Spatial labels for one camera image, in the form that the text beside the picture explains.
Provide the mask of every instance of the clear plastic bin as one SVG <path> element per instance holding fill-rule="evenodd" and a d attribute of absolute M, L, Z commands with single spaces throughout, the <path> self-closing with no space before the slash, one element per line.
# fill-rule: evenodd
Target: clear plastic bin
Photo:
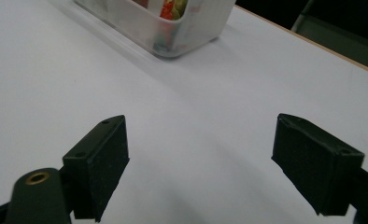
<path fill-rule="evenodd" d="M 75 0 L 142 48 L 163 57 L 176 57 L 216 38 L 235 0 L 188 0 L 182 17 L 160 17 L 163 0 L 144 8 L 133 0 Z"/>

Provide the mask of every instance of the white table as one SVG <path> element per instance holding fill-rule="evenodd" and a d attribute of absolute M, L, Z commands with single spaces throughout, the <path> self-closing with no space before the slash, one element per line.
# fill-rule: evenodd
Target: white table
<path fill-rule="evenodd" d="M 368 71 L 239 8 L 218 39 L 162 60 L 68 0 L 0 0 L 0 204 L 124 114 L 131 161 L 102 223 L 351 223 L 353 208 L 317 217 L 270 159 L 279 113 L 368 170 Z"/>

